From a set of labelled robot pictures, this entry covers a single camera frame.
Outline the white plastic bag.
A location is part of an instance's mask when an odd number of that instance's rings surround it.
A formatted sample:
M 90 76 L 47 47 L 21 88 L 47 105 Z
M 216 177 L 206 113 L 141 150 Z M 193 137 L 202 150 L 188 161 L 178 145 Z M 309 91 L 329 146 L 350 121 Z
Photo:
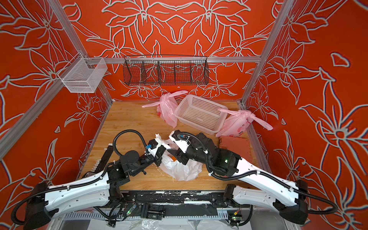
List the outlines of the white plastic bag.
M 184 165 L 178 159 L 173 158 L 173 154 L 165 150 L 158 167 L 177 181 L 192 181 L 202 172 L 203 163 L 188 160 Z

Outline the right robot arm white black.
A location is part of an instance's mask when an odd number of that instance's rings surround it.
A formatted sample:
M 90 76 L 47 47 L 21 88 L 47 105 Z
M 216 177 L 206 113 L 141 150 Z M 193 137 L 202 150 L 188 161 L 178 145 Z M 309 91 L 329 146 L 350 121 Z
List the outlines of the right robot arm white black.
M 187 164 L 189 160 L 200 162 L 215 179 L 239 180 L 262 190 L 273 198 L 271 206 L 279 215 L 292 223 L 303 225 L 309 214 L 329 215 L 338 210 L 334 202 L 308 193 L 305 181 L 292 182 L 274 176 L 240 155 L 218 148 L 203 133 L 194 135 L 176 130 L 169 138 L 179 147 L 173 155 L 180 163 Z

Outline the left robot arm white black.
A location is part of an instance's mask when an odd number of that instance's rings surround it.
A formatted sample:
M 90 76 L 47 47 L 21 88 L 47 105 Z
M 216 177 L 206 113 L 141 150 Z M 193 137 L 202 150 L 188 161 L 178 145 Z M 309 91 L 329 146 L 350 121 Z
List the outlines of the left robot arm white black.
M 126 133 L 135 133 L 145 148 L 144 155 L 130 150 L 121 154 L 117 140 Z M 146 142 L 142 134 L 133 129 L 119 132 L 112 143 L 113 151 L 119 156 L 118 162 L 107 163 L 104 169 L 92 176 L 57 186 L 37 184 L 29 197 L 15 205 L 11 212 L 14 224 L 25 230 L 34 230 L 47 225 L 53 218 L 72 211 L 86 208 L 98 210 L 106 205 L 119 206 L 122 202 L 120 187 L 130 181 L 130 177 L 143 173 L 152 164 L 159 166 L 163 154 L 171 147 L 159 135 Z

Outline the pink printed plastic bag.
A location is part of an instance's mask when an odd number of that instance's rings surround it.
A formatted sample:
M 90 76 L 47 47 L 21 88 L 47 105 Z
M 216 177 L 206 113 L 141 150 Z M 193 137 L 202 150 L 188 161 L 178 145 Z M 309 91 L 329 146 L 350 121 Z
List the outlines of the pink printed plastic bag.
M 260 124 L 266 130 L 272 130 L 273 127 L 262 119 L 256 117 L 249 110 L 232 111 L 227 109 L 219 109 L 220 112 L 229 114 L 230 116 L 225 119 L 220 131 L 216 133 L 216 137 L 239 137 L 244 133 L 253 121 Z

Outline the plain pink plastic bag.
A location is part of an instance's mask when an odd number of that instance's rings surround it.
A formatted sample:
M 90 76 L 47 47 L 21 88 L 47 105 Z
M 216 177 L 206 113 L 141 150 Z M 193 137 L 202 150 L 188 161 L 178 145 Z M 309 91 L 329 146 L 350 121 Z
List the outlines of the plain pink plastic bag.
M 178 107 L 175 97 L 186 93 L 188 93 L 188 91 L 182 90 L 174 93 L 163 94 L 159 101 L 143 105 L 142 108 L 156 106 L 158 116 L 169 126 L 175 128 L 178 121 L 178 118 L 174 115 L 174 112 Z

